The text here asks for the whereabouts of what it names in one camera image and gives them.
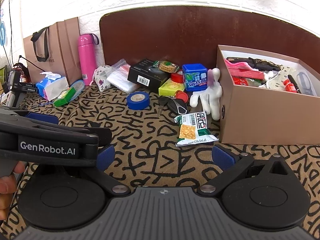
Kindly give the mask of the person's left hand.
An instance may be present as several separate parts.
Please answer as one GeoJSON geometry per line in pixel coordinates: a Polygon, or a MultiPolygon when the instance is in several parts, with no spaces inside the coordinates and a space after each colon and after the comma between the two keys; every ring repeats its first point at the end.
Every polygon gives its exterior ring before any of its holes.
{"type": "Polygon", "coordinates": [[[19,161],[10,176],[4,176],[0,180],[0,220],[6,220],[10,211],[13,195],[17,189],[17,181],[14,173],[21,174],[25,171],[26,162],[19,161]]]}

